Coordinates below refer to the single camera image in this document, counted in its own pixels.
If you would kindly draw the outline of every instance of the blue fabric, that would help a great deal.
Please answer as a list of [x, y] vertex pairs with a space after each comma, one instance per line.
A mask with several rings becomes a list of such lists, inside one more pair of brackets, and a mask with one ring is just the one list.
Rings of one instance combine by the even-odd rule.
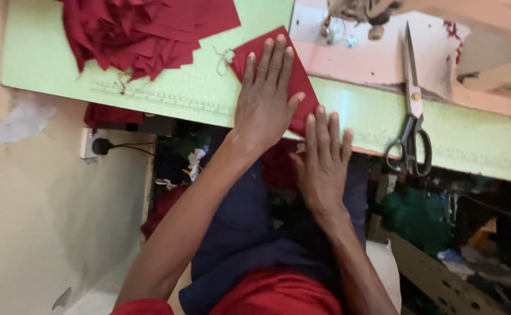
[[[219, 145], [219, 140], [212, 138], [211, 149]], [[366, 155], [354, 154], [343, 203], [363, 246], [367, 180]], [[207, 315], [245, 274], [272, 266], [301, 272], [339, 297], [340, 275], [335, 257], [311, 214], [295, 211], [297, 215], [274, 230], [266, 202], [261, 163], [257, 161], [224, 197], [193, 257], [192, 283], [179, 293], [185, 314]]]

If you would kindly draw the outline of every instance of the wall socket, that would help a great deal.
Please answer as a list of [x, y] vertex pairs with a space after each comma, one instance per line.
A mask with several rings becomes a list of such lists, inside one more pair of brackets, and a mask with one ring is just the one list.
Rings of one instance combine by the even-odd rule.
[[82, 139], [81, 139], [81, 159], [95, 158], [98, 154], [92, 152], [92, 142], [96, 139], [107, 139], [108, 131], [106, 129], [98, 129], [95, 134], [92, 134], [92, 128], [84, 127], [82, 129]]

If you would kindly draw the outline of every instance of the screw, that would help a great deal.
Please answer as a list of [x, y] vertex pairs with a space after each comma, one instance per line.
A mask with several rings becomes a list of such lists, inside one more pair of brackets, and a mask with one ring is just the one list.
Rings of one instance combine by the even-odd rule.
[[353, 35], [349, 35], [347, 38], [345, 38], [345, 47], [347, 49], [357, 47], [357, 44], [358, 40]]

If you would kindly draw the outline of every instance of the wall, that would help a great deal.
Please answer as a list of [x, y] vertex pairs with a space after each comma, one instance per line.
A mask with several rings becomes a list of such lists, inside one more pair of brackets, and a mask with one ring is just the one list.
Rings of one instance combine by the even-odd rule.
[[[0, 0], [0, 64], [5, 9]], [[0, 121], [10, 103], [0, 86]], [[63, 313], [137, 244], [147, 155], [120, 148], [90, 165], [79, 159], [85, 108], [63, 99], [39, 135], [0, 144], [0, 314]], [[52, 311], [69, 287], [69, 304]]]

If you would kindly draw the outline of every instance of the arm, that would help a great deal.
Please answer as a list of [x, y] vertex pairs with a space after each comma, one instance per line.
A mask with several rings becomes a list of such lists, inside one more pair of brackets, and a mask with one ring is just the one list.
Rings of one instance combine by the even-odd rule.
[[306, 124], [306, 160], [294, 154], [291, 157], [298, 168], [304, 200], [333, 247], [348, 308], [355, 315], [397, 315], [343, 205], [352, 137], [349, 130], [341, 144], [339, 114], [331, 114], [328, 123], [325, 108], [319, 106]]
[[266, 41], [257, 74], [255, 54], [248, 56], [234, 129], [143, 246], [115, 306], [134, 299], [168, 300], [226, 193], [287, 130], [303, 94], [287, 101], [294, 53], [285, 44], [283, 35]]

